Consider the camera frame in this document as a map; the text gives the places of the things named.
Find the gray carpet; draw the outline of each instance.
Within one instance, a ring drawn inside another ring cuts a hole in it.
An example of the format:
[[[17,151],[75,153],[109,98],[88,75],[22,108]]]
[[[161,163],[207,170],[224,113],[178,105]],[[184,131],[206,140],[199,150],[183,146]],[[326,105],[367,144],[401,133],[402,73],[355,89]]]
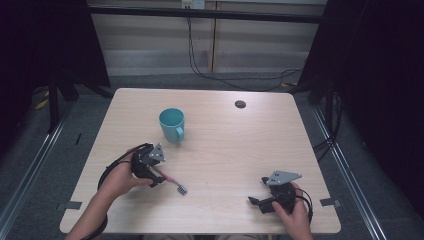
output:
[[[219,76],[245,78],[274,77],[279,74],[249,73]],[[296,82],[298,77],[299,73],[293,74],[285,78],[284,82]],[[279,80],[237,80],[231,83],[243,89],[261,91],[278,86]],[[222,81],[206,80],[194,74],[113,77],[111,84],[112,91],[120,87],[240,90]],[[65,203],[70,199],[111,101],[81,86],[78,86],[78,91],[81,96],[77,102],[61,104],[62,110],[71,108],[69,118],[65,121],[64,128],[14,221],[7,239],[62,239],[64,237],[64,234],[59,231],[63,212],[56,207],[59,203]],[[272,91],[285,92],[287,88],[278,87]],[[324,137],[313,114],[313,107],[308,104],[306,97],[307,93],[299,93],[295,95],[295,100],[311,144],[315,146],[322,142]],[[33,105],[39,98],[41,94],[34,96]],[[38,148],[42,145],[48,129],[48,117],[48,108],[29,109],[13,148],[2,159],[1,209],[4,209],[10,200],[14,189],[17,188]],[[372,154],[363,148],[360,136],[347,114],[343,114],[337,141],[380,220],[387,239],[424,239],[422,220],[415,214],[401,191],[380,170]],[[332,198],[338,199],[342,204],[337,208],[342,230],[334,235],[319,235],[315,238],[372,239],[330,152],[321,160],[320,167]],[[102,239],[138,239],[138,236],[104,235]]]

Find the light wood table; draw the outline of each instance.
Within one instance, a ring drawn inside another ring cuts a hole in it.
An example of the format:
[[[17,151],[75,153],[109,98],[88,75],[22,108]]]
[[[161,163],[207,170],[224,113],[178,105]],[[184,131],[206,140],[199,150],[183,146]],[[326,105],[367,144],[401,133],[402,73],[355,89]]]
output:
[[[246,107],[235,106],[237,100]],[[185,114],[185,138],[165,140],[159,113],[176,107]],[[188,194],[164,182],[137,187],[119,197],[108,212],[107,233],[280,234],[275,213],[262,214],[248,196],[271,196],[261,177],[274,170],[300,173],[295,182],[312,197],[313,233],[336,233],[340,222],[329,198],[295,101],[285,93],[201,90],[119,89],[87,159],[60,229],[69,232],[96,192],[100,175],[126,150],[162,143],[166,162],[158,166]]]

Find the cup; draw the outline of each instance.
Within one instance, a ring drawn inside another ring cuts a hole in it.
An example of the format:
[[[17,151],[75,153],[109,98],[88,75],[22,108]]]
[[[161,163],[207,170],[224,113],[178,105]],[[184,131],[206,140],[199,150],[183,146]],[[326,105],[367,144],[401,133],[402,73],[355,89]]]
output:
[[[177,108],[168,108],[159,115],[159,123],[166,140],[173,143],[184,139],[184,113]]]

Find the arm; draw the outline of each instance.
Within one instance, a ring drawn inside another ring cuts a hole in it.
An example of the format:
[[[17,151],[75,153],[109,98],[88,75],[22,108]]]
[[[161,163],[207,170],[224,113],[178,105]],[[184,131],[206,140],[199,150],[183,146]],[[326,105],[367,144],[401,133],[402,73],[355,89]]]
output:
[[[302,191],[296,190],[298,196],[303,196]],[[278,202],[272,202],[275,212],[280,217],[287,233],[294,240],[312,240],[311,227],[309,225],[308,212],[301,199],[296,198],[292,214],[287,214]]]
[[[94,232],[103,222],[113,201],[133,187],[152,184],[150,179],[137,179],[131,173],[132,154],[124,158],[106,177],[80,219],[65,239],[82,239]]]

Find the wire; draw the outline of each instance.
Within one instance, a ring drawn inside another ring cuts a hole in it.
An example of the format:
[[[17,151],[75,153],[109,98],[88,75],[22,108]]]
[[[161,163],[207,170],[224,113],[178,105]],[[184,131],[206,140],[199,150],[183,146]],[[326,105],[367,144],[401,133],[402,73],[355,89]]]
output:
[[[296,195],[296,198],[302,199],[302,200],[303,200],[303,201],[305,201],[305,202],[306,202],[306,204],[308,205],[308,218],[309,218],[309,223],[311,223],[311,222],[312,222],[312,216],[313,216],[313,214],[314,214],[314,211],[313,211],[314,206],[312,205],[312,198],[311,198],[311,196],[309,196],[309,194],[308,194],[305,190],[303,190],[303,189],[295,188],[295,190],[299,190],[299,191],[301,191],[301,192],[305,193],[305,194],[308,196],[308,198],[309,198],[309,201],[308,201],[305,197]]]
[[[214,81],[220,81],[223,82],[229,86],[244,90],[244,91],[255,91],[255,92],[269,92],[272,91],[278,87],[281,86],[281,84],[283,83],[283,79],[285,77],[288,77],[296,72],[302,71],[303,68],[299,68],[299,69],[287,69],[285,71],[283,71],[280,76],[278,77],[269,77],[269,78],[256,78],[256,77],[247,77],[247,78],[217,78],[217,77],[211,77],[211,76],[206,76],[204,75],[198,68],[197,63],[196,63],[196,59],[194,57],[194,47],[193,47],[193,38],[192,38],[192,31],[191,31],[191,19],[187,18],[187,24],[188,24],[188,39],[189,39],[189,49],[188,49],[188,54],[189,54],[189,59],[190,59],[190,67],[191,70],[199,77],[202,78],[206,78],[209,80],[214,80]],[[236,84],[230,83],[228,81],[233,81],[233,80],[279,80],[278,84],[269,87],[267,89],[248,89],[248,88],[244,88],[241,86],[238,86]]]
[[[330,133],[332,133],[327,139],[325,139],[323,142],[319,143],[318,145],[316,145],[313,149],[314,152],[317,153],[318,151],[321,150],[322,146],[324,146],[326,143],[328,143],[328,146],[326,148],[326,150],[324,151],[324,153],[318,158],[318,162],[320,162],[324,156],[328,153],[328,151],[333,147],[334,142],[336,141],[337,138],[337,134],[339,132],[340,129],[340,122],[341,122],[341,118],[342,118],[342,111],[343,111],[343,104],[340,100],[340,96],[335,93],[336,96],[336,104],[335,104],[335,112],[337,113],[337,123],[336,123],[336,127],[334,130],[332,130]]]
[[[101,176],[101,177],[100,177],[100,179],[99,179],[99,183],[98,183],[98,185],[97,185],[97,190],[99,190],[99,189],[100,189],[100,186],[103,184],[103,181],[106,179],[106,177],[109,175],[109,173],[110,173],[110,172],[112,172],[112,170],[113,170],[116,166],[118,166],[118,164],[120,164],[120,163],[121,163],[121,160],[122,160],[122,159],[124,159],[126,156],[130,155],[130,154],[131,154],[131,153],[133,153],[134,151],[136,151],[136,150],[138,150],[138,149],[140,149],[140,148],[146,147],[146,146],[148,146],[148,145],[149,145],[149,144],[144,143],[144,144],[141,144],[141,145],[139,145],[139,146],[137,146],[137,147],[134,147],[134,148],[132,148],[132,149],[128,150],[126,153],[124,153],[124,155],[122,155],[121,157],[119,157],[118,159],[116,159],[115,161],[113,161],[113,162],[112,162],[112,164],[110,164],[108,167],[106,167],[105,171],[103,172],[102,176]]]

